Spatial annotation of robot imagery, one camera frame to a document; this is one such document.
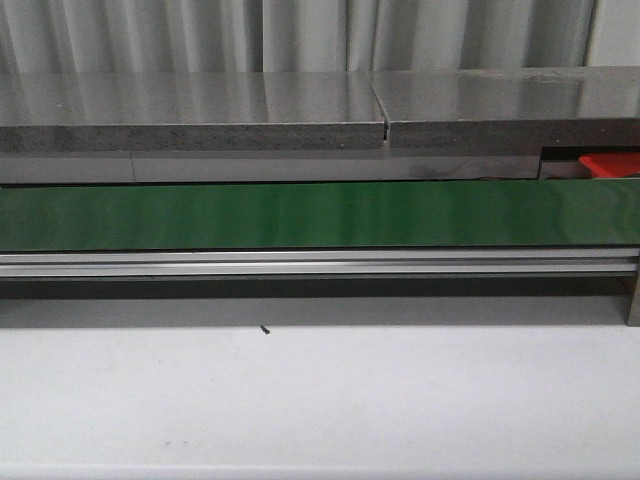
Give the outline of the red plastic bin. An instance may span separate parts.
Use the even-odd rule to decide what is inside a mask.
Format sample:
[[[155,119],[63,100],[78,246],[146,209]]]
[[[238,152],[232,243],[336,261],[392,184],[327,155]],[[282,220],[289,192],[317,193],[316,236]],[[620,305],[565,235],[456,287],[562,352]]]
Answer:
[[[590,153],[581,155],[579,163],[596,179],[632,178],[640,172],[638,152]]]

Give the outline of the grey stone counter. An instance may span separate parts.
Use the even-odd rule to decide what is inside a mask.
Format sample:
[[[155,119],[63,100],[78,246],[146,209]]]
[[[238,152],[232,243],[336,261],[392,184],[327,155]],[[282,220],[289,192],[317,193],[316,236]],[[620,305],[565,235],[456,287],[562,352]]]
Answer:
[[[635,67],[1,78],[1,181],[584,178],[639,147]]]

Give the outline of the green conveyor belt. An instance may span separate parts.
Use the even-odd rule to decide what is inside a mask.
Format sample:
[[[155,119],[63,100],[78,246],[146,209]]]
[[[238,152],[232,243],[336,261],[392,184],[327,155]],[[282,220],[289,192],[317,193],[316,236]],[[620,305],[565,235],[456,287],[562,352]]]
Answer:
[[[626,246],[635,179],[5,188],[5,252]]]

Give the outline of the aluminium conveyor frame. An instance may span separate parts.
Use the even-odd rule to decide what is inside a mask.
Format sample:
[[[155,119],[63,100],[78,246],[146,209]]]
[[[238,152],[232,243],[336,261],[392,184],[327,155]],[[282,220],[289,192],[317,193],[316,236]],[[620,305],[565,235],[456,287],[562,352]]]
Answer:
[[[134,251],[5,254],[5,299],[594,296],[639,323],[635,247]]]

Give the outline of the white pleated curtain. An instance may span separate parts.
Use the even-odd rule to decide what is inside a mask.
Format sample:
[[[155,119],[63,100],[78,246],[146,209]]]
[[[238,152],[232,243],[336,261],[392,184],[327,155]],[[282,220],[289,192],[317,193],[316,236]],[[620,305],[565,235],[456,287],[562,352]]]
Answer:
[[[424,71],[583,66],[593,1],[5,1],[1,69]]]

